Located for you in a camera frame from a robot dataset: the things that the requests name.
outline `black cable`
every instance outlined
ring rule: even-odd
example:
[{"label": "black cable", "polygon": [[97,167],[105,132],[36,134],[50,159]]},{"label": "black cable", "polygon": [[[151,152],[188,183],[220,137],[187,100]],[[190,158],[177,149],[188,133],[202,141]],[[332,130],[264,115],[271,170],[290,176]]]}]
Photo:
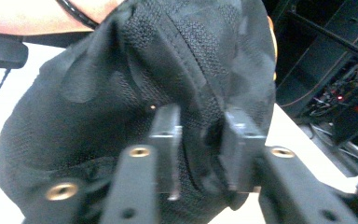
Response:
[{"label": "black cable", "polygon": [[334,142],[331,140],[332,134],[328,131],[323,130],[322,128],[317,127],[314,124],[310,123],[311,129],[316,133],[316,136],[322,140],[324,144],[326,144],[328,147],[335,147]]},{"label": "black cable", "polygon": [[10,73],[10,69],[7,69],[7,70],[5,71],[4,76],[2,77],[1,82],[0,82],[0,90],[1,90],[2,86],[4,85],[4,83],[5,83],[5,81],[6,81],[7,76],[8,76],[9,73]]},{"label": "black cable", "polygon": [[309,128],[310,128],[310,133],[312,134],[312,135],[310,136],[310,140],[313,140],[313,138],[315,137],[315,130],[313,130],[310,125],[311,125],[311,124],[309,123],[308,126],[309,126]]},{"label": "black cable", "polygon": [[83,25],[95,30],[99,25],[98,22],[92,20],[77,7],[75,7],[69,0],[56,0],[57,3],[68,12],[75,20],[80,21]]},{"label": "black cable", "polygon": [[358,156],[356,156],[355,154],[353,154],[353,153],[351,153],[351,152],[349,152],[349,151],[347,151],[345,149],[339,148],[339,151],[341,151],[343,153],[346,153],[346,154],[348,154],[348,155],[350,155],[350,156],[352,156],[352,157],[354,157],[355,159],[358,160]]}]

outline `white surface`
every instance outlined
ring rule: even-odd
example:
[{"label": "white surface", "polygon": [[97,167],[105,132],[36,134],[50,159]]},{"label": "white surface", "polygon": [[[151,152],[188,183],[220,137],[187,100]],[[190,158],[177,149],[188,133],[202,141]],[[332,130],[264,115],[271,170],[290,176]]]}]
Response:
[{"label": "white surface", "polygon": [[[27,44],[29,60],[21,70],[13,70],[0,91],[0,131],[15,104],[32,85],[39,73],[39,67],[63,49]],[[268,146],[282,146],[292,149],[322,182],[335,186],[346,177],[325,157],[325,155],[301,132],[301,130],[275,105]],[[211,223],[264,223],[258,194],[251,194],[247,203],[238,211],[223,211]],[[17,206],[0,190],[0,223],[21,223],[23,216]]]}]

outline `brass grommet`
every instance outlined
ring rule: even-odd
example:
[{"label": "brass grommet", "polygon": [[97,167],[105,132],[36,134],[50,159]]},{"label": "brass grommet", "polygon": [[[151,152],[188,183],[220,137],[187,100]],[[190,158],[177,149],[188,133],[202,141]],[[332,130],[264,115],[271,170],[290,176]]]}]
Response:
[{"label": "brass grommet", "polygon": [[78,187],[73,183],[61,183],[58,184],[46,193],[46,198],[49,201],[66,200],[73,197],[78,192]]},{"label": "brass grommet", "polygon": [[136,147],[130,151],[132,157],[146,157],[150,155],[150,150],[145,147]]},{"label": "brass grommet", "polygon": [[271,150],[271,153],[281,158],[293,158],[296,155],[292,150],[283,147],[275,147]]}]

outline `black mesh fabric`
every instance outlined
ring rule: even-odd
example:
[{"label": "black mesh fabric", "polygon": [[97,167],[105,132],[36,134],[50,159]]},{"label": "black mesh fabric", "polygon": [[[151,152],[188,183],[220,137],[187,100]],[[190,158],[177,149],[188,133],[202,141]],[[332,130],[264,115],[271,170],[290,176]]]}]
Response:
[{"label": "black mesh fabric", "polygon": [[145,142],[155,110],[181,106],[182,197],[160,197],[162,223],[207,223],[227,205],[213,167],[224,110],[267,133],[274,49],[260,0],[128,0],[91,35],[46,62],[0,139],[0,187],[26,215],[58,177],[114,173]]}]

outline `black rod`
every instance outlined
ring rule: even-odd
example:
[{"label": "black rod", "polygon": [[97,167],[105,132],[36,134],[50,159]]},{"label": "black rod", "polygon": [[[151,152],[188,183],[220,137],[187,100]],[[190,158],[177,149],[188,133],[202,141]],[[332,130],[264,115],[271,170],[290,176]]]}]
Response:
[{"label": "black rod", "polygon": [[295,12],[288,11],[287,15],[289,16],[289,18],[291,18],[295,21],[300,21],[301,24],[305,24],[305,25],[309,26],[309,28],[319,32],[320,34],[322,34],[324,36],[327,36],[328,38],[336,41],[338,44],[342,45],[343,47],[350,50],[354,54],[358,55],[358,46],[352,44],[350,41],[324,29],[322,26],[320,26],[312,21],[307,20],[306,18],[296,14]]}]

